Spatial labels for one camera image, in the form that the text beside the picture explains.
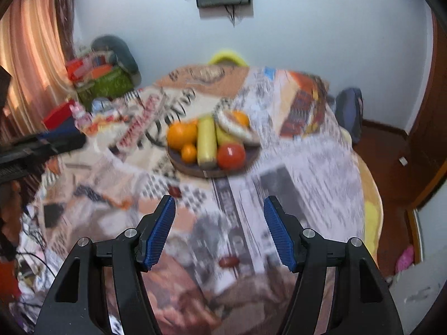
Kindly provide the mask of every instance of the fruit plate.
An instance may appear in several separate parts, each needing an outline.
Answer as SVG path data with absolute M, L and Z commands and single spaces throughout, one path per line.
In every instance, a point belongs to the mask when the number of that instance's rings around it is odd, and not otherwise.
M 201 168 L 199 168 L 197 163 L 191 165 L 184 163 L 178 151 L 168 147 L 167 152 L 168 157 L 171 160 L 173 166 L 177 170 L 186 175 L 195 176 L 198 178 L 222 178 L 225 176 L 235 175 L 245 171 L 256 161 L 256 159 L 259 156 L 259 153 L 261 152 L 261 148 L 259 146 L 258 147 L 245 146 L 245 165 L 243 168 L 238 170 L 222 170 L 218 167 L 211 170 L 202 170 Z

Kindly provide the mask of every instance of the baseboard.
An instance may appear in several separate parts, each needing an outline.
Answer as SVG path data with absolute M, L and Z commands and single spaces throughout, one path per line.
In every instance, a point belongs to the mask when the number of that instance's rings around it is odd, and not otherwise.
M 411 240 L 414 247 L 414 264 L 418 264 L 423 260 L 421 228 L 417 220 L 417 211 L 408 209 L 407 218 L 410 224 Z
M 364 119 L 362 121 L 362 123 L 366 127 L 373 127 L 373 128 L 377 128 L 378 130 L 388 131 L 391 133 L 395 133 L 396 135 L 399 135 L 399 136 L 403 137 L 404 139 L 408 139 L 408 134 L 406 133 L 405 130 L 403 130 L 401 128 L 393 127 L 393 126 L 386 125 L 384 123 L 380 123 L 380 122 L 376 122 L 376 121 L 370 121 L 369 119 Z

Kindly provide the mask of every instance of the yellow round object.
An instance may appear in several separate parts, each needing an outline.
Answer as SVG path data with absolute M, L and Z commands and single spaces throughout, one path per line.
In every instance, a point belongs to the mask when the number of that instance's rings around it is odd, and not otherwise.
M 186 144 L 182 148 L 182 161 L 187 164 L 197 162 L 197 149 L 193 144 Z
M 238 123 L 242 126 L 249 127 L 250 126 L 250 120 L 249 117 L 243 113 L 242 111 L 233 111 L 232 112 L 234 118 Z
M 180 151 L 183 146 L 197 141 L 197 126 L 181 122 L 173 123 L 169 126 L 166 141 L 170 148 Z

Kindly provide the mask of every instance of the newspaper print fabric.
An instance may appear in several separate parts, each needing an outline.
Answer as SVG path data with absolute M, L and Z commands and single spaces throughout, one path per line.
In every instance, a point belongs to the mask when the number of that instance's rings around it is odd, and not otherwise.
M 113 146 L 126 131 L 99 133 L 82 152 L 62 158 L 61 177 L 37 200 L 48 252 L 54 254 L 49 258 L 56 258 L 53 267 L 59 268 L 79 237 L 115 237 L 152 213 L 169 185 L 178 186 L 182 198 L 176 200 L 177 216 L 162 256 L 143 274 L 163 333 L 274 334 L 296 276 L 279 264 L 263 198 L 277 195 L 304 227 L 326 238 L 364 236 L 365 188 L 355 155 L 326 111 L 324 85 L 285 70 L 207 66 L 181 68 L 160 82 L 162 87 L 138 91 L 143 102 L 162 95 L 163 106 L 137 147 L 114 157 L 99 148 Z M 313 103 L 297 106 L 297 97 L 304 95 Z M 136 99 L 128 95 L 123 101 L 138 115 Z M 182 175 L 165 153 L 168 123 L 218 107 L 249 114 L 262 139 L 260 158 L 240 176 L 211 181 Z M 284 134 L 284 122 L 291 123 L 288 129 L 294 126 L 293 135 Z M 219 258 L 229 254 L 237 255 L 240 265 L 220 268 Z M 111 316 L 118 317 L 111 273 L 106 278 Z M 333 282 L 334 272 L 328 271 L 317 333 L 327 325 Z

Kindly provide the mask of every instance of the red tomato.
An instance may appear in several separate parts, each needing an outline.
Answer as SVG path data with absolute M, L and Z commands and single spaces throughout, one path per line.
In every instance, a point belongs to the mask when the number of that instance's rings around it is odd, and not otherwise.
M 245 164 L 245 148 L 237 143 L 227 143 L 217 151 L 217 164 L 222 170 L 238 170 Z

